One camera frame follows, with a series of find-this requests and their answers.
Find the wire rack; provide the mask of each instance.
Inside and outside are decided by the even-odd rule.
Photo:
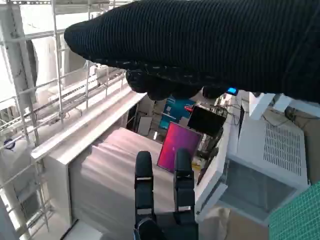
[[[50,197],[46,191],[46,179],[44,177],[44,166],[42,157],[33,159],[30,157],[30,151],[38,147],[48,136],[42,137],[39,133],[41,128],[50,128],[52,134],[57,133],[66,126],[68,117],[72,111],[80,112],[79,106],[85,104],[85,110],[90,108],[89,100],[98,94],[105,92],[108,95],[108,87],[124,79],[124,71],[111,67],[97,66],[92,62],[86,61],[82,68],[61,73],[62,59],[60,53],[70,51],[67,46],[62,45],[61,36],[65,29],[57,29],[57,10],[64,11],[65,14],[72,14],[74,7],[85,8],[87,18],[96,16],[111,10],[115,7],[127,4],[131,1],[125,0],[6,0],[0,1],[0,48],[5,64],[10,75],[10,80],[14,83],[14,96],[2,99],[0,104],[8,101],[14,102],[6,109],[0,111],[0,137],[5,139],[0,145],[0,220],[4,218],[11,223],[7,226],[0,226],[0,230],[6,231],[5,239],[32,239],[40,228],[46,226],[49,231],[48,219],[54,214],[54,208],[50,204]],[[52,15],[52,30],[40,31],[31,34],[25,34],[22,27],[22,18],[20,7],[24,5],[50,6]],[[54,61],[56,77],[41,83],[32,84],[32,71],[30,59],[26,51],[28,41],[52,38],[54,42]],[[72,78],[79,72],[85,72],[86,77],[80,82],[68,86],[64,89],[63,81],[66,78]],[[41,88],[55,88],[56,97],[51,97],[44,104],[35,104],[37,100],[33,99],[35,92]],[[40,116],[42,111],[49,112]],[[18,154],[14,150],[15,146],[24,143],[22,151]],[[3,152],[13,151],[13,158],[19,158],[26,155],[29,162],[23,166],[13,166],[16,168],[14,174],[7,174],[8,169],[12,167],[8,161],[10,154],[3,155]],[[32,176],[31,181],[26,186],[20,186],[21,181],[28,176]],[[17,186],[20,186],[18,197]]]

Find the white machine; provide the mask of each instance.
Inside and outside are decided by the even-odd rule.
[[[274,210],[309,186],[304,133],[278,114],[253,120],[245,113],[241,120],[239,107],[228,111],[218,154],[195,188],[197,220],[219,204],[268,225]]]

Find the white metal wire shelf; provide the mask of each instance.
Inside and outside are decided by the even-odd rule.
[[[26,64],[24,62],[26,56],[25,56],[25,52],[21,51],[20,49],[21,46],[26,41],[52,37],[54,41],[54,57],[55,57],[55,66],[56,66],[56,69],[55,69],[56,77],[53,78],[52,80],[49,80],[47,82],[44,82],[38,85],[29,86],[28,88],[25,88],[23,90],[19,89],[16,85],[14,85],[15,96],[9,97],[7,99],[2,99],[0,101],[0,103],[3,103],[5,101],[13,99],[16,102],[16,109],[19,111],[19,115],[16,117],[10,116],[10,119],[8,122],[5,123],[1,121],[0,137],[5,136],[6,134],[12,131],[15,131],[17,133],[14,135],[11,141],[0,146],[0,152],[6,149],[7,147],[9,147],[10,145],[17,143],[18,141],[21,141],[22,139],[25,139],[28,146],[34,146],[34,147],[39,146],[40,141],[39,141],[38,130],[40,128],[48,126],[48,124],[52,123],[53,121],[60,122],[63,128],[64,116],[71,110],[77,109],[77,107],[83,103],[85,103],[85,108],[88,109],[89,99],[93,98],[94,96],[102,92],[105,92],[105,96],[107,96],[108,88],[112,87],[118,81],[121,81],[121,90],[123,89],[122,81],[124,78],[124,74],[123,74],[124,72],[122,70],[115,70],[110,72],[109,68],[107,67],[106,74],[104,76],[97,76],[97,75],[90,76],[91,64],[89,61],[86,61],[86,65],[82,68],[65,73],[63,75],[61,74],[61,60],[59,58],[59,54],[63,52],[68,52],[70,49],[68,47],[62,47],[60,45],[60,41],[61,41],[60,35],[64,34],[65,29],[57,29],[56,9],[57,7],[70,6],[70,5],[86,6],[88,19],[90,19],[91,9],[93,9],[93,7],[95,11],[97,11],[97,9],[101,9],[101,11],[103,12],[105,10],[112,9],[126,3],[129,3],[129,1],[113,0],[112,2],[110,2],[109,0],[98,0],[98,1],[97,0],[88,0],[88,1],[72,0],[67,2],[63,0],[50,0],[50,1],[7,0],[6,4],[0,4],[0,9],[4,7],[11,12],[10,14],[11,18],[4,19],[5,23],[1,23],[1,24],[8,24],[8,26],[10,25],[9,28],[12,28],[11,31],[14,33],[14,34],[2,33],[3,36],[2,38],[0,38],[1,39],[0,48],[4,47],[4,49],[7,49],[8,46],[10,46],[11,49],[12,47],[14,47],[18,50],[17,51],[18,55],[12,55],[12,52],[8,52],[7,58],[5,59],[10,59],[10,58],[20,59],[20,62],[22,63],[22,66],[23,66],[24,64]],[[38,5],[38,6],[51,5],[53,30],[42,31],[42,32],[37,32],[32,34],[24,34],[24,32],[18,28],[18,26],[22,25],[22,23],[17,24],[17,21],[19,22],[20,19],[19,17],[16,18],[17,13],[14,12],[14,8],[16,9],[16,7],[22,6],[22,5]],[[76,73],[79,73],[83,70],[86,70],[86,78],[84,79],[84,83],[72,89],[70,87],[71,90],[68,90],[68,91],[63,89],[63,82],[62,82],[63,79],[65,79],[66,77],[72,77]],[[14,79],[15,75],[13,74],[13,72],[12,72],[12,76],[13,76],[12,82],[15,82],[15,79]],[[24,101],[24,97],[34,93],[37,89],[41,87],[45,87],[51,84],[56,84],[57,96],[49,100],[49,102],[42,104],[38,107],[34,107],[32,103],[28,103],[29,111],[25,112],[25,109],[23,107],[25,106],[25,103],[22,102]],[[46,109],[48,107],[51,107],[53,111],[49,115],[44,115],[41,118],[38,118],[37,113],[39,113],[41,110]],[[87,117],[86,119],[83,119],[83,122],[89,121],[89,120],[90,119]],[[32,142],[33,140],[30,137],[31,134],[35,135],[35,142]],[[20,222],[21,227],[17,229],[17,233],[19,236],[24,234],[26,239],[30,239],[30,240],[33,238],[35,234],[37,234],[38,230],[43,226],[46,226],[47,230],[49,231],[48,220],[53,215],[53,210],[52,210],[52,207],[50,206],[50,200],[45,199],[45,196],[44,196],[44,190],[42,186],[45,183],[45,181],[41,180],[41,176],[43,172],[42,172],[41,166],[39,165],[39,163],[42,162],[42,157],[48,154],[48,152],[49,150],[43,150],[41,152],[41,155],[39,155],[39,157],[36,157],[35,159],[33,158],[33,161],[30,164],[28,164],[26,167],[18,171],[14,176],[11,176],[8,179],[2,179],[2,180],[0,176],[0,182],[1,182],[0,190],[4,190],[6,192],[6,188],[9,188],[15,179],[20,178],[23,175],[23,173],[30,170],[30,168],[33,168],[33,167],[35,168],[36,176],[38,176],[36,178],[36,182],[37,182],[36,187],[33,189],[32,192],[27,194],[24,198],[20,199],[20,201],[12,204],[10,209],[7,209],[8,214],[11,214],[15,211],[19,211],[18,209],[20,208],[19,206],[21,202],[26,200],[33,192],[37,192],[37,195],[40,201],[39,211],[43,213],[43,216],[35,219],[34,222],[32,222],[32,224],[27,224],[26,221],[21,221]],[[29,229],[31,229],[31,227],[34,228],[35,222],[41,219],[43,219],[43,222],[41,224],[36,224],[39,226],[37,226],[36,229],[33,229],[32,233],[29,233]]]

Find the black cloth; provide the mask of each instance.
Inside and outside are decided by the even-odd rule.
[[[320,103],[320,0],[140,0],[64,38],[85,59],[168,89],[235,87]]]

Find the green grid mat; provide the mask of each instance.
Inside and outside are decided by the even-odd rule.
[[[269,240],[320,240],[320,182],[271,214]]]

